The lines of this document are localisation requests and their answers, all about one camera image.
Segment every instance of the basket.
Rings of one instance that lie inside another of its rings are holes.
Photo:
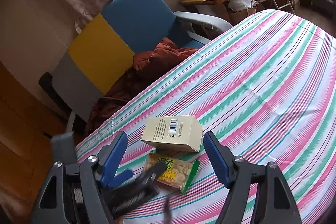
[[[249,9],[245,9],[245,10],[241,10],[241,11],[229,11],[230,21],[231,21],[231,24],[233,26],[237,25],[238,23],[243,21],[248,16],[256,13],[255,8],[252,6],[253,1],[254,0],[251,0],[251,8],[249,8]]]

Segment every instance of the striped bedsheet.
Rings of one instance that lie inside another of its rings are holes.
[[[96,155],[119,130],[128,148],[119,171],[138,175],[152,149],[140,141],[151,116],[194,115],[234,155],[283,171],[304,224],[327,209],[336,189],[336,40],[311,22],[278,10],[256,13],[153,83],[77,147],[78,159]],[[174,157],[201,165],[187,194],[160,185],[158,197],[125,223],[162,223],[173,193],[173,223],[215,223],[228,190],[203,146]],[[242,223],[249,223],[252,185]]]

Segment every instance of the snack package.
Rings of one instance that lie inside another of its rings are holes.
[[[182,194],[185,194],[197,173],[200,161],[196,160],[190,163],[151,152],[148,155],[143,171],[146,171],[158,161],[164,161],[167,165],[167,170],[157,180],[178,188]]]

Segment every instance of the white box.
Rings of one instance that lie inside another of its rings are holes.
[[[149,117],[141,140],[156,148],[199,152],[202,131],[193,115]]]

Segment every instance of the chair armrest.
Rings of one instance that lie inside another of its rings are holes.
[[[182,21],[202,25],[220,34],[232,28],[229,22],[219,17],[189,12],[175,12],[174,15]]]

